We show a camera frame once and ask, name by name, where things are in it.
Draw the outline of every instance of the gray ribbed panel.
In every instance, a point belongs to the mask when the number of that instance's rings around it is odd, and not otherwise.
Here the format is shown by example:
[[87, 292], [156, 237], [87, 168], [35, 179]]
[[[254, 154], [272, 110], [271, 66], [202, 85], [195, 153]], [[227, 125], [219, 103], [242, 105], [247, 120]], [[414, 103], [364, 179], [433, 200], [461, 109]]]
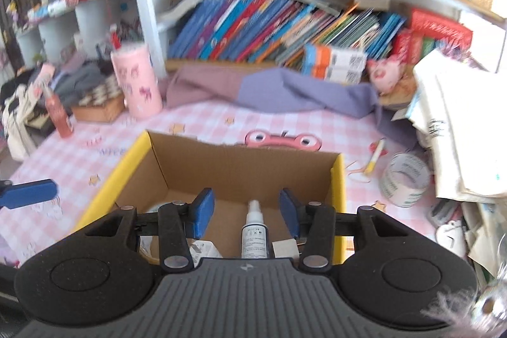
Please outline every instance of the gray ribbed panel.
[[322, 276], [288, 259], [205, 259], [164, 277], [149, 301], [105, 325], [72, 329], [32, 321], [18, 338], [437, 338], [379, 326], [350, 309]]

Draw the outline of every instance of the pink cup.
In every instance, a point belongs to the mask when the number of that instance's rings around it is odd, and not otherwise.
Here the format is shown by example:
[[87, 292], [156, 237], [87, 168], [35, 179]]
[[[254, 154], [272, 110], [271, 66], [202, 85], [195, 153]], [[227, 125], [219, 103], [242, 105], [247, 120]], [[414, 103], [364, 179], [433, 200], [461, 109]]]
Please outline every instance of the pink cup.
[[145, 119], [162, 110], [162, 97], [157, 77], [150, 62], [150, 52], [144, 43], [130, 43], [111, 54], [116, 78], [130, 114]]

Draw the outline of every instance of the yellow marker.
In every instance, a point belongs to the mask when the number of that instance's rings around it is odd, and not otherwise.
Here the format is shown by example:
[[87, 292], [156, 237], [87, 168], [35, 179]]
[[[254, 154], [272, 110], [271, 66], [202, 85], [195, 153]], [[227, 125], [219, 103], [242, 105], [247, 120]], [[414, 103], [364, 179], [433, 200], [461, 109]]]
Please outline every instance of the yellow marker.
[[371, 174], [373, 172], [373, 169], [375, 169], [375, 165], [380, 158], [380, 154], [382, 153], [382, 149], [384, 149], [384, 145], [385, 138], [382, 138], [377, 144], [377, 147], [375, 148], [375, 151], [373, 152], [372, 158], [369, 160], [368, 165], [366, 165], [366, 168], [364, 169], [363, 173], [365, 175]]

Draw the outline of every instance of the white spray bottle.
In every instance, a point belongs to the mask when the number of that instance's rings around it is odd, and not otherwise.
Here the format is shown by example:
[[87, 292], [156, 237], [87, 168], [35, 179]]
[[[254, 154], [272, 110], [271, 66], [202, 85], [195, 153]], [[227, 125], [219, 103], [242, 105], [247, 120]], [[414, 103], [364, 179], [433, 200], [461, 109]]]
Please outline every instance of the white spray bottle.
[[247, 224], [241, 232], [241, 257], [244, 259], [268, 257], [268, 227], [257, 200], [248, 203]]

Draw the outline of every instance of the pink checkered tablecloth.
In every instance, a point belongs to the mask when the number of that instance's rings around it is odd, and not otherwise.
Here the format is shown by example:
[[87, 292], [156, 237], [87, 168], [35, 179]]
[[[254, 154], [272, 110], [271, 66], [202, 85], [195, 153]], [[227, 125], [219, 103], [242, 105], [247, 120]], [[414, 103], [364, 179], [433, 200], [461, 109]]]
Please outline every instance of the pink checkered tablecloth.
[[14, 183], [51, 178], [59, 187], [57, 198], [16, 210], [0, 210], [0, 235], [21, 263], [72, 231], [102, 184], [143, 130], [178, 134], [213, 144], [244, 143], [253, 130], [289, 136], [312, 134], [322, 140], [321, 151], [340, 152], [347, 168], [347, 212], [360, 205], [375, 205], [420, 233], [434, 238], [425, 219], [435, 202], [433, 188], [412, 208], [399, 208], [382, 198], [378, 178], [389, 159], [405, 148], [387, 140], [387, 154], [379, 159], [371, 181], [351, 173], [367, 164], [371, 144], [382, 138], [373, 115], [353, 119], [326, 110], [266, 114], [222, 101], [207, 101], [164, 109], [151, 119], [136, 121], [123, 113], [114, 124], [74, 122], [68, 139], [52, 134], [12, 176]]

